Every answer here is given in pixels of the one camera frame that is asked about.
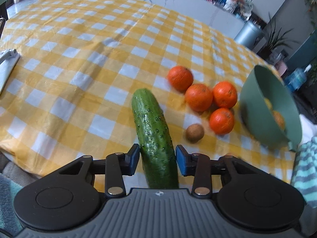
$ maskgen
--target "silver trash can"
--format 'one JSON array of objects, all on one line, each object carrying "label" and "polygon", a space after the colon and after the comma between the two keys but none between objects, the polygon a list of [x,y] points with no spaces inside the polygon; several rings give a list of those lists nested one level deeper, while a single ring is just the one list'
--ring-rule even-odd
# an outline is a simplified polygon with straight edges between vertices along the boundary
[{"label": "silver trash can", "polygon": [[260,26],[255,25],[249,20],[237,34],[235,41],[252,50],[263,38],[263,36],[264,33]]}]

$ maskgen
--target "tile floor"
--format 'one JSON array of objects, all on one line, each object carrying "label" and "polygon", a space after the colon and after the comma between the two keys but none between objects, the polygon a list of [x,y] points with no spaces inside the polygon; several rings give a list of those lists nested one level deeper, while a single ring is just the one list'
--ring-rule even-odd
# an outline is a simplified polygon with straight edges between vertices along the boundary
[{"label": "tile floor", "polygon": [[8,12],[8,17],[9,19],[17,14],[19,11],[21,11],[23,8],[25,8],[26,6],[29,6],[35,2],[37,2],[38,0],[23,0],[19,3],[16,3],[16,4],[13,4],[11,5],[8,9],[7,9],[7,12]]}]

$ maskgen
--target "bowl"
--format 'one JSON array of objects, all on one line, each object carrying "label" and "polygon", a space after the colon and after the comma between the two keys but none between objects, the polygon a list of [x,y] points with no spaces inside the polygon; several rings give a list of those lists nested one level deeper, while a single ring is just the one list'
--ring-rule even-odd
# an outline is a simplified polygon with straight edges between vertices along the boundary
[{"label": "bowl", "polygon": [[[264,98],[272,103],[285,120],[285,131],[275,122]],[[240,112],[248,131],[270,149],[288,146],[297,151],[302,139],[299,112],[284,84],[264,66],[256,65],[245,81],[240,94]]]}]

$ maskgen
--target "green cucumber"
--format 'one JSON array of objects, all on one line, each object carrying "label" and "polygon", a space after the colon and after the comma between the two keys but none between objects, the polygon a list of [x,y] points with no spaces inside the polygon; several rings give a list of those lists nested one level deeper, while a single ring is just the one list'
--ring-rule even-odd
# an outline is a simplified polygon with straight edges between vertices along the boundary
[{"label": "green cucumber", "polygon": [[146,181],[151,189],[179,187],[174,147],[163,111],[146,88],[132,96],[132,110]]}]

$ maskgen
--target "silver screw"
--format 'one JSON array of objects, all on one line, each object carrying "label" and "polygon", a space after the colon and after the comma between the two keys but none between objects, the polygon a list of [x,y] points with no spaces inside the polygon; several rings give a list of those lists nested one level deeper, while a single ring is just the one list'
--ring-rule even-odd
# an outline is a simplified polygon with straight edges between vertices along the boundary
[{"label": "silver screw", "polygon": [[119,195],[123,192],[121,187],[111,187],[108,189],[108,193],[111,195]]},{"label": "silver screw", "polygon": [[208,193],[210,193],[210,189],[206,187],[198,187],[195,189],[195,193],[197,195],[207,195]]}]

